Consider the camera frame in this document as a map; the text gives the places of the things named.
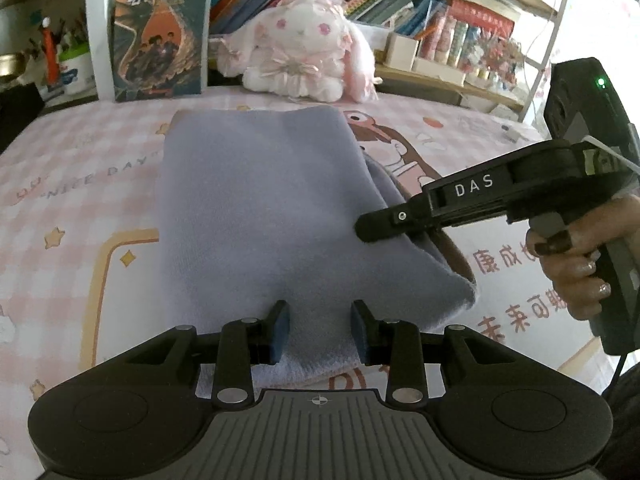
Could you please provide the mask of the right hand painted nails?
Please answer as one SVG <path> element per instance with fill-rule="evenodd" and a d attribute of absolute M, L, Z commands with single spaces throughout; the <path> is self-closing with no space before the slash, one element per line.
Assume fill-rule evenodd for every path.
<path fill-rule="evenodd" d="M 612 285 L 596 275 L 594 252 L 621 240 L 638 261 L 639 228 L 639 197 L 626 195 L 594 208 L 555 236 L 544 238 L 528 231 L 526 246 L 538 257 L 544 275 L 566 302 L 572 318 L 585 321 L 599 314 L 602 301 L 612 294 Z"/>

